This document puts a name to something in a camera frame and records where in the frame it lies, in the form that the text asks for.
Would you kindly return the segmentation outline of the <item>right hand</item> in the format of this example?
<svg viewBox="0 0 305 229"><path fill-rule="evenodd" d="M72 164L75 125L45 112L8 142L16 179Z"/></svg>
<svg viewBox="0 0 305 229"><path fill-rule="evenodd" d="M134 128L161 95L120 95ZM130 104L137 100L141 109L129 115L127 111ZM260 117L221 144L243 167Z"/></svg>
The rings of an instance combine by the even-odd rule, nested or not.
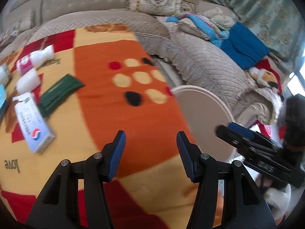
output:
<svg viewBox="0 0 305 229"><path fill-rule="evenodd" d="M272 188L271 184L272 180L262 179L261 188L265 188L263 197L271 210L275 224L279 225L291 201L291 186L287 184L285 188L276 189Z"/></svg>

